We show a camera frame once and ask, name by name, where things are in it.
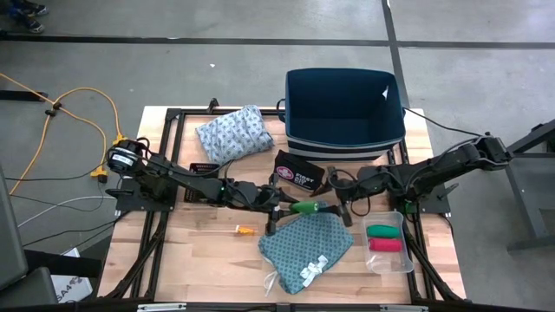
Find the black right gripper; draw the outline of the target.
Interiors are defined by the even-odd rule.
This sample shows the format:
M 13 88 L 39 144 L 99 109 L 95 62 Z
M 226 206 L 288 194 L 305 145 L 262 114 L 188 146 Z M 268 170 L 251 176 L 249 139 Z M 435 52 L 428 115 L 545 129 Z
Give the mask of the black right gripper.
M 358 172 L 359 176 L 344 182 L 343 185 L 338 177 L 334 166 L 327 168 L 328 175 L 325 182 L 320 185 L 313 194 L 325 194 L 332 190 L 339 190 L 342 186 L 342 201 L 357 201 L 391 191 L 393 189 L 393 174 L 388 166 L 365 166 Z M 329 205 L 319 208 L 320 212 L 337 215 L 345 226 L 352 226 L 352 217 L 345 205 Z

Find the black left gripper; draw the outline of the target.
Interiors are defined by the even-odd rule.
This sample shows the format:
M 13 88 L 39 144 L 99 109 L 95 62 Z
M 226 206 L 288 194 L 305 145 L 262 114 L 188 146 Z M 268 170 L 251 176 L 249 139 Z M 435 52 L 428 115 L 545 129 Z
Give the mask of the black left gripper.
M 273 185 L 255 185 L 252 182 L 235 181 L 225 187 L 225 206 L 252 212 L 269 212 L 265 235 L 276 232 L 278 213 L 298 214 L 297 202 L 280 202 L 281 191 Z

